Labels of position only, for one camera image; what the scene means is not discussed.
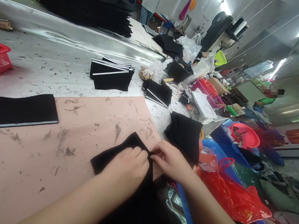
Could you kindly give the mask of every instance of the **pink hanging object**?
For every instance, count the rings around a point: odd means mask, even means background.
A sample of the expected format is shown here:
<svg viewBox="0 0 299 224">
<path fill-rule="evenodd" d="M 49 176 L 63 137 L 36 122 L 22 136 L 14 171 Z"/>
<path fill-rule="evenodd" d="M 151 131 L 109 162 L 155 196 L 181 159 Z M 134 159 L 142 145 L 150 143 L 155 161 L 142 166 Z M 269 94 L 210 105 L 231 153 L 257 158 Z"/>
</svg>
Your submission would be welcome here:
<svg viewBox="0 0 299 224">
<path fill-rule="evenodd" d="M 180 20 L 183 20 L 186 17 L 186 14 L 188 12 L 188 8 L 190 6 L 191 0 L 189 0 L 189 2 L 186 4 L 186 6 L 184 7 L 183 11 L 180 14 Z"/>
</svg>

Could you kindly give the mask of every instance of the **pink cutting mat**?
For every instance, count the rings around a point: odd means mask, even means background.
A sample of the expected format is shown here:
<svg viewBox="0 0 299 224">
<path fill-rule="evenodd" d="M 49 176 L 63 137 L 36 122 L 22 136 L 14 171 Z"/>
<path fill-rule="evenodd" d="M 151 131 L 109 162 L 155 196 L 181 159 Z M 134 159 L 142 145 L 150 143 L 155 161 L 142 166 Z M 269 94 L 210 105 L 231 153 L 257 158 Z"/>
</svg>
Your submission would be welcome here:
<svg viewBox="0 0 299 224">
<path fill-rule="evenodd" d="M 148 149 L 160 141 L 144 97 L 55 101 L 59 124 L 0 128 L 0 223 L 17 223 L 93 177 L 90 159 L 131 133 Z"/>
</svg>

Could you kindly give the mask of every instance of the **spiral notebook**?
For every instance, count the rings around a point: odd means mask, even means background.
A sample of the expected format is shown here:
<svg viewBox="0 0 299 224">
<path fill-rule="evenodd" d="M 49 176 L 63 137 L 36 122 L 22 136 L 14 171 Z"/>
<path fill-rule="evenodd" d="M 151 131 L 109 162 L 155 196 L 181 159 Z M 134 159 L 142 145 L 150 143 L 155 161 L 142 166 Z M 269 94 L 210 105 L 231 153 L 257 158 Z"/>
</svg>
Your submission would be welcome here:
<svg viewBox="0 0 299 224">
<path fill-rule="evenodd" d="M 204 118 L 217 118 L 217 115 L 207 100 L 207 95 L 199 92 L 191 92 L 193 100 Z"/>
</svg>

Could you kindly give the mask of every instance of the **pink plastic basket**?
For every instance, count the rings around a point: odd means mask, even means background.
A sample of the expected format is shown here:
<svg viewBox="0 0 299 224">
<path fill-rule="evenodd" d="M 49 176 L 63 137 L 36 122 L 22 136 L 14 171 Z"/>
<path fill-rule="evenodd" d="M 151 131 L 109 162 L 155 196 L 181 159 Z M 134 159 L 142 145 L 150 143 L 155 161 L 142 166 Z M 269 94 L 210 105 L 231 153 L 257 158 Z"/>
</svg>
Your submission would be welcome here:
<svg viewBox="0 0 299 224">
<path fill-rule="evenodd" d="M 224 102 L 222 101 L 222 99 L 216 95 L 216 96 L 210 96 L 206 89 L 202 86 L 202 84 L 200 83 L 200 79 L 197 79 L 196 83 L 193 85 L 192 89 L 193 91 L 195 91 L 196 89 L 199 89 L 203 94 L 208 95 L 207 100 L 209 102 L 209 104 L 213 107 L 213 108 L 222 108 L 223 106 L 219 106 L 218 104 L 224 104 Z"/>
<path fill-rule="evenodd" d="M 12 63 L 7 55 L 7 52 L 9 51 L 9 47 L 0 44 L 0 73 L 12 68 Z"/>
</svg>

